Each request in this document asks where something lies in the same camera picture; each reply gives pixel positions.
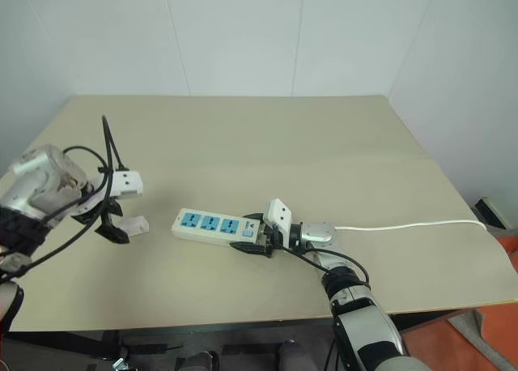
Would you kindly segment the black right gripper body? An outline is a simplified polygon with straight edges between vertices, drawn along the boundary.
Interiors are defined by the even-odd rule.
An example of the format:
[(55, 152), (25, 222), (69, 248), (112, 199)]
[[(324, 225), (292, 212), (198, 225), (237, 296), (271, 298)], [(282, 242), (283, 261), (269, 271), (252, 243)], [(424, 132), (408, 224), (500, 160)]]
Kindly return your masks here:
[(289, 247), (290, 227), (281, 227), (278, 224), (268, 225), (261, 222), (258, 246), (261, 254), (272, 254), (275, 250), (284, 250)]

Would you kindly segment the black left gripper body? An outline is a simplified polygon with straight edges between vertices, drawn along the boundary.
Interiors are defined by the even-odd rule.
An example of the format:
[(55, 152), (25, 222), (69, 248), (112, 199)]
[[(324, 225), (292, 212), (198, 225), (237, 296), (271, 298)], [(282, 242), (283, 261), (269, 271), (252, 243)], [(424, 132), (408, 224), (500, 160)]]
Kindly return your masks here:
[(71, 217), (78, 223), (84, 225), (85, 227), (93, 228), (97, 220), (100, 220), (101, 223), (101, 215), (103, 213), (108, 213), (108, 202), (110, 200), (118, 201), (118, 198), (113, 196), (110, 196), (109, 198), (101, 197), (99, 202), (95, 204), (93, 207), (88, 209), (81, 208), (76, 213), (72, 214)]

